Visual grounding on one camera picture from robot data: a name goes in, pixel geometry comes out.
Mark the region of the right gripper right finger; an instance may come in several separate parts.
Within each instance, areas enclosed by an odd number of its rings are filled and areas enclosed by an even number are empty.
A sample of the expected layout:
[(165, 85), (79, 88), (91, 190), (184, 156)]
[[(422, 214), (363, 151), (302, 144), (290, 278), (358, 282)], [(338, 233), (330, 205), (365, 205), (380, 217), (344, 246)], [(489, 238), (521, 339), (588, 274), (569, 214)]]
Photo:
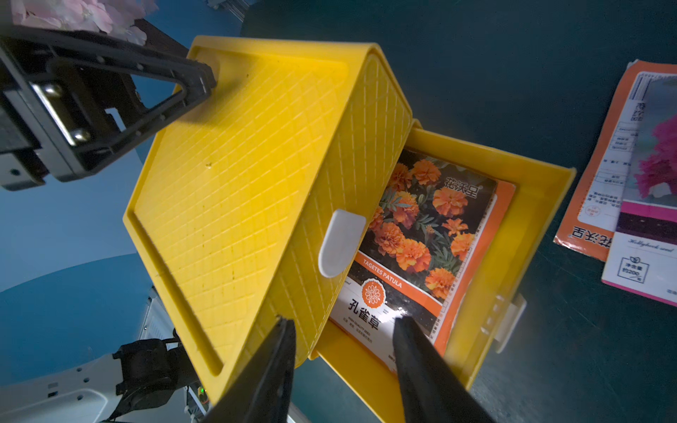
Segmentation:
[(492, 422), (412, 317), (395, 320), (393, 348), (406, 422)]

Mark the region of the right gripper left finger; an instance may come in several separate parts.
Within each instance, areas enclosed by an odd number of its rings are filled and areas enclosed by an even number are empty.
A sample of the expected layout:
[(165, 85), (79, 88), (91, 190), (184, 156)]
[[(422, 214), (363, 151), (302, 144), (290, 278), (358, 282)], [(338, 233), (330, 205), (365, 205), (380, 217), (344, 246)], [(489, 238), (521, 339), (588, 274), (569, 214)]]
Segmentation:
[(294, 380), (296, 331), (280, 317), (206, 422), (286, 422)]

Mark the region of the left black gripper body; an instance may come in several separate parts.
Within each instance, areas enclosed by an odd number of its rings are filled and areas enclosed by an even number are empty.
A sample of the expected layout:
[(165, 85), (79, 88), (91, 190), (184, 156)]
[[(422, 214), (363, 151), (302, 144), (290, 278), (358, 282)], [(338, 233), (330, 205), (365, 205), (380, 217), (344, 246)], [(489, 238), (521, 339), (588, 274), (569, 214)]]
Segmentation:
[(1, 33), (1, 186), (28, 190), (106, 167), (100, 46), (79, 33)]

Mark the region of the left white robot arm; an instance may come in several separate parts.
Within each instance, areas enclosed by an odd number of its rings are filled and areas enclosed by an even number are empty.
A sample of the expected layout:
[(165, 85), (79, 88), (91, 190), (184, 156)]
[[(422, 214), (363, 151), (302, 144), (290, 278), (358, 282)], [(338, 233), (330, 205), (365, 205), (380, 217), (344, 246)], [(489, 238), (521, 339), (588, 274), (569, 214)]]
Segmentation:
[[(208, 65), (107, 35), (1, 27), (1, 185), (95, 176), (205, 102)], [(192, 421), (211, 404), (177, 335), (1, 391), (4, 422), (113, 422), (185, 397)]]

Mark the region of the yellow top drawer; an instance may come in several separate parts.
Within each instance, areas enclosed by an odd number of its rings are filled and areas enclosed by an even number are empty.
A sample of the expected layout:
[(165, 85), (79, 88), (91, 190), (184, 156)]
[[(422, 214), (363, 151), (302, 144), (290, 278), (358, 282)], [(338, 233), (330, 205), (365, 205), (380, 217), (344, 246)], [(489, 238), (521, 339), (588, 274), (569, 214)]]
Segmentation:
[(365, 55), (259, 316), (294, 323), (294, 366), (314, 351), (413, 125), (382, 51)]

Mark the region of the orange seed bag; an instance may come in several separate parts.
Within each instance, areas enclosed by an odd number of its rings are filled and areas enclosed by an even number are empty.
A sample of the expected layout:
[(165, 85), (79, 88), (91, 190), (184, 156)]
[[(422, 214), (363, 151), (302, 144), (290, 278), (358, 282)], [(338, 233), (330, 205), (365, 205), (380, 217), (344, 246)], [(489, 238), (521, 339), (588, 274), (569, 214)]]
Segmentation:
[(472, 215), (468, 208), (465, 208), (463, 215), (453, 216), (444, 223), (446, 232), (452, 236), (450, 246), (443, 252), (451, 253), (454, 261), (451, 273), (454, 280), (448, 282), (446, 276), (439, 271), (432, 271), (427, 279), (428, 283), (438, 282), (440, 285), (433, 293), (444, 296), (440, 318), (430, 333), (431, 341), (439, 354), (444, 355), (447, 350), (465, 295), (498, 232), (515, 191), (513, 184), (497, 181), (488, 202), (479, 209), (481, 219), (475, 229), (469, 226)]
[(555, 243), (606, 261), (643, 120), (645, 95), (650, 83), (675, 75), (675, 65), (639, 60), (628, 64), (615, 90), (592, 157), (555, 235)]

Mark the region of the yellow drawer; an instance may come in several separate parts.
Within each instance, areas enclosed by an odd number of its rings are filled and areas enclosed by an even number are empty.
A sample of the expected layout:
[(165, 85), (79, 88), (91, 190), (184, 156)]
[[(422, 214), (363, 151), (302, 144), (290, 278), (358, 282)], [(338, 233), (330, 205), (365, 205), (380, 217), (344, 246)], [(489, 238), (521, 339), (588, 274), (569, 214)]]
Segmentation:
[[(577, 171), (436, 134), (419, 123), (405, 145), (517, 188), (466, 291), (444, 356), (468, 390)], [(404, 421), (396, 375), (336, 324), (325, 326), (310, 357), (322, 358), (380, 421)]]
[(382, 51), (365, 55), (259, 316), (294, 323), (294, 366), (314, 351), (413, 125)]

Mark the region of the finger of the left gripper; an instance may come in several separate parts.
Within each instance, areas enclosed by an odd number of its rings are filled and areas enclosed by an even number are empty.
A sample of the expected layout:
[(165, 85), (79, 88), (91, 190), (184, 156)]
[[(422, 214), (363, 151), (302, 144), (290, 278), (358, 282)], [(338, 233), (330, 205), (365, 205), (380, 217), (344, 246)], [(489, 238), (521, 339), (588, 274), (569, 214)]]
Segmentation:
[(101, 169), (133, 150), (205, 102), (215, 79), (179, 82), (177, 91), (152, 108), (143, 105), (131, 79), (97, 86), (94, 104), (86, 109), (103, 117), (93, 126), (93, 139), (74, 148), (85, 169)]
[(1, 46), (44, 63), (71, 62), (111, 72), (129, 72), (182, 85), (209, 85), (212, 69), (185, 57), (142, 47), (86, 31), (58, 31), (26, 26), (2, 26)]

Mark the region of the pink flower seed bag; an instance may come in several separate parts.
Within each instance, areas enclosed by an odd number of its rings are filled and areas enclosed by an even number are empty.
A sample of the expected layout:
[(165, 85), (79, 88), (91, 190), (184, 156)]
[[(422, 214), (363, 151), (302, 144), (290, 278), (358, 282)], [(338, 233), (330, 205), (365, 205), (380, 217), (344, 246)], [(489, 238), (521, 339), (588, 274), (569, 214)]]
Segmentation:
[(676, 304), (676, 78), (645, 94), (602, 282)]

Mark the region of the marigold flower seed bag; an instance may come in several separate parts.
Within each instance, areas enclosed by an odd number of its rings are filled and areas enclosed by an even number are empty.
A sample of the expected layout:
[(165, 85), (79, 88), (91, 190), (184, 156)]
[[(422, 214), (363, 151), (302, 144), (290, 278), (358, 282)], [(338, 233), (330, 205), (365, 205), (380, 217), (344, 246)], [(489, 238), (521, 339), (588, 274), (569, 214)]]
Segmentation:
[(331, 320), (391, 372), (397, 318), (412, 317), (433, 345), (444, 296), (434, 294), (440, 284), (427, 279), (439, 271), (454, 280), (451, 253), (443, 252), (452, 236), (444, 223), (468, 208), (475, 229), (497, 181), (413, 150), (400, 155), (331, 312)]

